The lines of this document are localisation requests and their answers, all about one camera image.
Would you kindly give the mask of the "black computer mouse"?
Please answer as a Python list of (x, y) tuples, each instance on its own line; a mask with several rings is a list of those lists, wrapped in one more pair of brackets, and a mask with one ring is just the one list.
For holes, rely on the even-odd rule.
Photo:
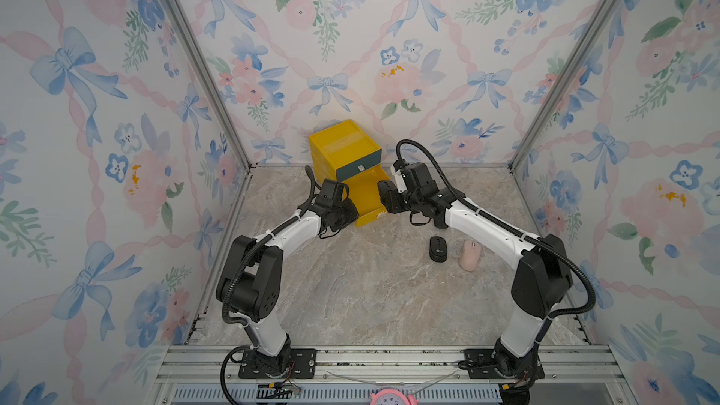
[(433, 236), (429, 240), (429, 258), (435, 263), (445, 263), (448, 257), (446, 240), (440, 236)]

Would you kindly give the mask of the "yellow drawer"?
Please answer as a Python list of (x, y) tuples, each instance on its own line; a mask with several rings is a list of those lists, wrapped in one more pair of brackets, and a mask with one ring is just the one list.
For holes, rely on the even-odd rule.
[(373, 223), (387, 213), (381, 202), (378, 183), (388, 179), (384, 168), (377, 165), (344, 181), (350, 189), (350, 199), (359, 215), (355, 222), (357, 228)]

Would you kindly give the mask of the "aluminium corner frame post left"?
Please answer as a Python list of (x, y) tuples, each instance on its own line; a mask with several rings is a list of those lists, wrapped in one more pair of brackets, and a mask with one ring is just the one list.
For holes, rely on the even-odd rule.
[(202, 49), (193, 34), (191, 23), (189, 22), (187, 14), (183, 10), (180, 0), (159, 1), (169, 13), (170, 21), (174, 25), (175, 31), (179, 37), (179, 42), (186, 56), (189, 58), (190, 66), (196, 72), (200, 85), (202, 86), (202, 90), (206, 93), (211, 108), (219, 118), (221, 129), (225, 132), (226, 137), (229, 140), (232, 152), (234, 152), (234, 155), (238, 157), (241, 171), (244, 174), (249, 174), (251, 172), (249, 157), (243, 148), (238, 132), (234, 127), (231, 115), (228, 112), (221, 95), (219, 95), (219, 90), (211, 78), (210, 69), (204, 59)]

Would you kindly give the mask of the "yellow plastic drawer cabinet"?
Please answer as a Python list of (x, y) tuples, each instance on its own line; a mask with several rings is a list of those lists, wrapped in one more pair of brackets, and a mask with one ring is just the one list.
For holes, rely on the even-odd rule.
[(380, 152), (382, 148), (353, 120), (346, 120), (309, 136), (315, 176), (335, 180), (337, 168)]

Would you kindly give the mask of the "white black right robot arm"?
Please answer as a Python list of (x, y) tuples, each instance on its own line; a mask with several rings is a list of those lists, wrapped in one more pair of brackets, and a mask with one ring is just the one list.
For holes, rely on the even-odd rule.
[(378, 183), (381, 203), (391, 214), (420, 214), (438, 228), (466, 234), (514, 269), (514, 302), (506, 330), (487, 364), (501, 377), (530, 383), (538, 375), (539, 345), (561, 310), (572, 285), (562, 242), (527, 234), (479, 208), (464, 195), (438, 189), (435, 182), (400, 190), (392, 181)]

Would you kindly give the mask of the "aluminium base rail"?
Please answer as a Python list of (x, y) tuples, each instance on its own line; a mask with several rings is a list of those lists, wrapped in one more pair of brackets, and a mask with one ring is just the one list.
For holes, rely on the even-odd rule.
[[(508, 381), (485, 369), (462, 369), (483, 349), (461, 346), (320, 346), (287, 381), (242, 379), (221, 363), (227, 346), (172, 348), (146, 399), (148, 404), (371, 404), (383, 395), (397, 403), (511, 404)], [(532, 404), (636, 404), (629, 382), (607, 346), (547, 346), (539, 353)]]

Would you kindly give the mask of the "pink computer mouse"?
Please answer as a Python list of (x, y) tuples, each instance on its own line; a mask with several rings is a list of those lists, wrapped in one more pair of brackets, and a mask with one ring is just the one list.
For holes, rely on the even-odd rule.
[(459, 255), (459, 266), (467, 271), (474, 272), (483, 257), (484, 248), (474, 240), (466, 240)]

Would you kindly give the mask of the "aluminium corner frame post right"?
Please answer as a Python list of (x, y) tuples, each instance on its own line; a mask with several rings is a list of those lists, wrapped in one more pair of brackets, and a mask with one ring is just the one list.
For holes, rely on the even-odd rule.
[(519, 149), (516, 155), (508, 164), (508, 169), (515, 174), (521, 169), (521, 165), (525, 159), (528, 159), (529, 153), (533, 147), (534, 141), (539, 136), (546, 122), (554, 113), (557, 102), (563, 97), (570, 84), (576, 78), (577, 73), (581, 70), (586, 58), (594, 50), (594, 45), (598, 39), (598, 35), (611, 20), (615, 9), (622, 0), (599, 0), (594, 12), (588, 20), (584, 31), (580, 34), (576, 45), (568, 56), (564, 68), (561, 70), (557, 84), (553, 86), (546, 99), (539, 108), (538, 114), (532, 120), (527, 133), (521, 139)]

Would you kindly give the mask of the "pink round clock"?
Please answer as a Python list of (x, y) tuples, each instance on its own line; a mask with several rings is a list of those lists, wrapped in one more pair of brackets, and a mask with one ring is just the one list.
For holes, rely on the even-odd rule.
[(386, 388), (371, 394), (370, 405), (418, 405), (418, 400), (411, 394)]

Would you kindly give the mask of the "teal blue drawer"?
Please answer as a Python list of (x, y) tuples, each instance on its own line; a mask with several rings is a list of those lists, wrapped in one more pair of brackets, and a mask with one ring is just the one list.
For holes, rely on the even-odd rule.
[(359, 176), (360, 174), (378, 166), (381, 163), (381, 160), (382, 154), (380, 152), (376, 152), (362, 157), (362, 159), (351, 161), (350, 163), (337, 168), (335, 171), (335, 180), (345, 182), (350, 178)]

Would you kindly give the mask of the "aluminium corner frame post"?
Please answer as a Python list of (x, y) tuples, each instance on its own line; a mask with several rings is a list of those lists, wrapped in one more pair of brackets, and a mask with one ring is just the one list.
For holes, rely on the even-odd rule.
[(187, 14), (183, 10), (180, 0), (159, 1), (169, 13), (170, 21), (174, 25), (175, 31), (179, 37), (179, 42), (186, 56), (189, 58), (190, 66), (196, 72), (200, 85), (202, 86), (202, 90), (206, 93), (211, 108), (219, 118), (221, 129), (225, 132), (226, 137), (229, 140), (232, 152), (234, 152), (234, 155), (238, 157), (241, 171), (244, 174), (249, 174), (251, 172), (249, 157), (243, 148), (238, 132), (234, 127), (231, 115), (228, 112), (221, 95), (219, 95), (219, 90), (211, 78), (210, 69), (204, 59), (202, 49), (193, 34), (191, 23), (189, 22)]
[(588, 20), (584, 31), (580, 34), (576, 45), (568, 56), (564, 68), (561, 70), (557, 84), (553, 86), (546, 99), (539, 108), (538, 114), (532, 120), (527, 133), (521, 139), (519, 149), (516, 155), (508, 164), (508, 169), (515, 174), (521, 169), (521, 165), (525, 159), (528, 159), (529, 153), (533, 147), (534, 141), (539, 136), (546, 122), (554, 113), (557, 102), (563, 97), (570, 84), (576, 78), (577, 73), (581, 70), (586, 58), (594, 50), (594, 45), (598, 39), (598, 35), (611, 20), (615, 9), (622, 0), (599, 0), (594, 12)]

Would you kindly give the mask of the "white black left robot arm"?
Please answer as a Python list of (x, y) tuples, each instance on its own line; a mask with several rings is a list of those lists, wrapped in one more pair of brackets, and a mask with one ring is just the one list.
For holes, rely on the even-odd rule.
[(291, 337), (275, 313), (284, 260), (305, 243), (337, 234), (358, 218), (349, 199), (333, 207), (312, 204), (272, 230), (232, 242), (215, 296), (223, 322), (242, 327), (250, 340), (243, 350), (241, 377), (281, 377), (291, 369)]

